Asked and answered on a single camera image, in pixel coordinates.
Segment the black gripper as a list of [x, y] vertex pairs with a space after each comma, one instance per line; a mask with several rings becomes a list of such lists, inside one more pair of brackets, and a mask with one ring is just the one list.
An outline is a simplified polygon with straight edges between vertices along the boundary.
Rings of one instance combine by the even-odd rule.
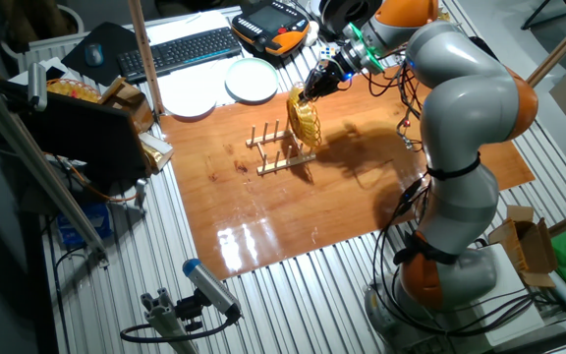
[[311, 78], [305, 81], [302, 92], [303, 102], [316, 102], [338, 90], [341, 82], [353, 76], [353, 68], [344, 60], [337, 58], [320, 59], [311, 70]]

